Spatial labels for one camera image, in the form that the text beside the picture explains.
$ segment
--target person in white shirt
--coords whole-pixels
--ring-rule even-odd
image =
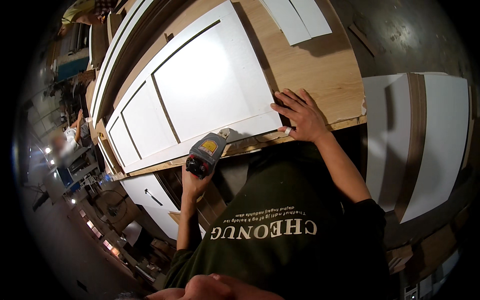
[[[83,117],[83,111],[78,112],[78,118],[72,123],[70,127],[67,127],[65,132],[54,136],[50,145],[53,148],[53,155],[59,159],[64,159],[69,154],[75,152],[80,148],[78,141],[80,140],[80,120]]]

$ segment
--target yellow shirt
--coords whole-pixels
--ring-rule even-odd
[[[79,12],[88,13],[95,7],[95,0],[77,0],[72,4],[63,14],[61,22],[63,24],[70,24],[76,21],[73,20],[75,15]]]

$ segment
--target hand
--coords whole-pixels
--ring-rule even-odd
[[[300,90],[300,95],[303,101],[289,89],[283,89],[283,93],[275,92],[275,97],[290,109],[275,103],[270,106],[274,111],[296,122],[296,129],[289,133],[292,138],[297,141],[318,142],[329,131],[315,101],[304,89]],[[278,131],[285,132],[286,129],[287,127],[283,126],[278,128]]]
[[[215,171],[200,180],[188,172],[187,167],[183,165],[181,167],[181,181],[183,185],[182,199],[185,198],[196,201],[207,189],[208,183],[212,180],[213,173],[215,173]]]

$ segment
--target yellow label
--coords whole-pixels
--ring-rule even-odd
[[[213,155],[215,150],[218,148],[218,145],[212,140],[206,140],[200,147],[201,150],[204,150],[210,155]]]

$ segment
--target power drill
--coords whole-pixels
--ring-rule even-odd
[[[229,134],[230,128],[224,128],[218,134],[207,134],[193,145],[188,153],[187,171],[200,180],[212,174],[227,145]]]

